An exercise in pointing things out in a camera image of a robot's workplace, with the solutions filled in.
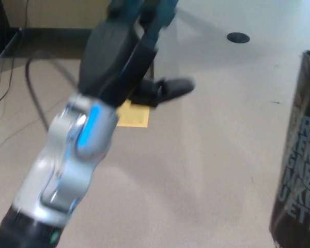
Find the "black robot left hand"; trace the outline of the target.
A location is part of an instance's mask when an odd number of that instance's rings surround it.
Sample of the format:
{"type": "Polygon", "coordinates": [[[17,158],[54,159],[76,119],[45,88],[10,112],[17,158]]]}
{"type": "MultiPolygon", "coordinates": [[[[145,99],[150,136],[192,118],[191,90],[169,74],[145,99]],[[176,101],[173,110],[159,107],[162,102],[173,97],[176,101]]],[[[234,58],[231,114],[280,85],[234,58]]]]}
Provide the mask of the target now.
{"type": "Polygon", "coordinates": [[[118,108],[126,100],[157,107],[192,92],[195,84],[189,78],[145,78],[158,52],[160,31],[171,24],[177,3],[111,1],[106,19],[87,41],[80,64],[79,93],[118,108]]]}

